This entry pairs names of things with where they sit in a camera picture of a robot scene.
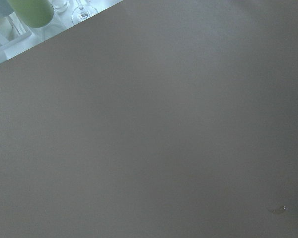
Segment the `light blue cup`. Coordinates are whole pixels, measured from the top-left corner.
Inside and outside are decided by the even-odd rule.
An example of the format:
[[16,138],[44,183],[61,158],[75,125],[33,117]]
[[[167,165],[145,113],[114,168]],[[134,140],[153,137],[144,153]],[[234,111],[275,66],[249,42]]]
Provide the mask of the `light blue cup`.
[[0,0],[0,17],[7,17],[14,13],[14,10],[9,5],[8,1]]

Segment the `green cup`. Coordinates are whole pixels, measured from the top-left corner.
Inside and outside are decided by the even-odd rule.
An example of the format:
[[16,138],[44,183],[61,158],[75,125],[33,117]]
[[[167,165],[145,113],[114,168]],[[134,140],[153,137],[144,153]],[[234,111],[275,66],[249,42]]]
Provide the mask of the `green cup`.
[[17,16],[31,28],[46,26],[54,16],[48,0],[8,0]]

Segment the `wine glass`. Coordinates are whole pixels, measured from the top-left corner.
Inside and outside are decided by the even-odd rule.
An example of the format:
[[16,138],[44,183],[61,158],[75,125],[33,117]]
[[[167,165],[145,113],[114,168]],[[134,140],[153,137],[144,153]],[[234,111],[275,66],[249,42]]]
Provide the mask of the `wine glass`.
[[81,0],[76,0],[77,7],[73,10],[71,21],[77,25],[98,14],[98,10],[90,5],[83,5]]

